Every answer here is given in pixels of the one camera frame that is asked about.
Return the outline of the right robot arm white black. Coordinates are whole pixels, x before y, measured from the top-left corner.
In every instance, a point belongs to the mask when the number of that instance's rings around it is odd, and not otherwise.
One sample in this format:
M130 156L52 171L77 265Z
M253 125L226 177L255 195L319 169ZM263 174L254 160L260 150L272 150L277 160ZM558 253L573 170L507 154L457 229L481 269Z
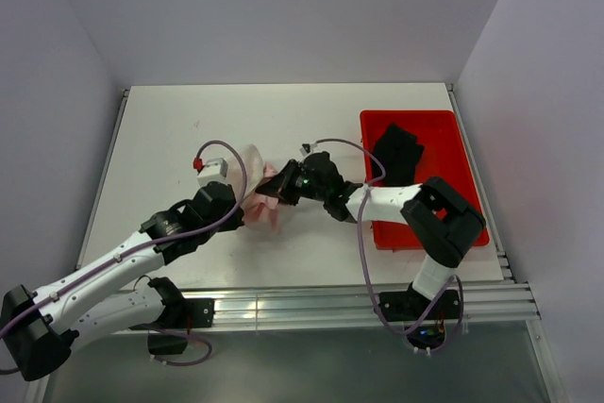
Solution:
M288 161L256 193L287 206L302 198L320 202L339 222L409 227L426 253L408 297L411 312L421 318L440 308L439 291L486 227L483 215L440 177L406 187L371 187L345 180L327 152Z

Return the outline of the white mesh laundry bag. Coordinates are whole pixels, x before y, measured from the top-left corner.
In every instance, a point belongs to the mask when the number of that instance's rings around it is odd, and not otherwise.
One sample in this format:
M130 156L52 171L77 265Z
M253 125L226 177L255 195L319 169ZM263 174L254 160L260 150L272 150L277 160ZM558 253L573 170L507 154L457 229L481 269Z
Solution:
M236 149L243 162L245 172L236 157L226 159L226 183L229 184L234 194L239 197L243 186L243 175L246 175L246 188L244 197L248 197L260 185L264 178L264 160L259 149L254 144L247 144Z

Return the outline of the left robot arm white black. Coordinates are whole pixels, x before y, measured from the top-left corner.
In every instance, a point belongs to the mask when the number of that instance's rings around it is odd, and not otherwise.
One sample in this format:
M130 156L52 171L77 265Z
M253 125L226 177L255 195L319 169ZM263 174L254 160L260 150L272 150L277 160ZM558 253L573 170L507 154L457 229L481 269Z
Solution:
M182 292L167 277L121 294L129 282L194 252L216 233L243 226L245 192L213 181L153 214L112 251L67 277L9 290L1 306L1 339L26 381L50 375L79 347L131 327L170 334L187 321Z

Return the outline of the pink bra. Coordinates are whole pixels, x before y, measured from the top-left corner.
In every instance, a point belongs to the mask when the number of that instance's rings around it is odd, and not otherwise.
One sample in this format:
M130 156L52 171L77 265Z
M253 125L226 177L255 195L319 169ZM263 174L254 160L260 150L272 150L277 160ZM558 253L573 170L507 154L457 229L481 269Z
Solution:
M264 178L278 174L278 170L270 163L264 163ZM245 198L243 204L243 221L248 228L270 230L279 232L279 207L278 199L260 195L255 191Z

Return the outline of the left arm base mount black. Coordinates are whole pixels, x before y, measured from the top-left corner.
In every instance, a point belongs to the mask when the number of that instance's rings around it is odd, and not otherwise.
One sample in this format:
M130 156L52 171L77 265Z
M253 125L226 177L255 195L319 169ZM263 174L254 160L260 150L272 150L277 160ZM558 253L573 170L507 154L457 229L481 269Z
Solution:
M213 324L215 300L213 298L186 298L184 327L186 329L209 328Z

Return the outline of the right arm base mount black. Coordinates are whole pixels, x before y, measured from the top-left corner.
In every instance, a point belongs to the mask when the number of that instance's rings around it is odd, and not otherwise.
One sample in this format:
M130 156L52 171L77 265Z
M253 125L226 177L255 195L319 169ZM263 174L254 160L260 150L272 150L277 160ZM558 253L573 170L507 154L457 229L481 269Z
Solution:
M388 322L414 322L426 310L431 300L414 290L381 292L378 306ZM455 290L445 290L430 309L426 320L453 320L459 317L461 302Z

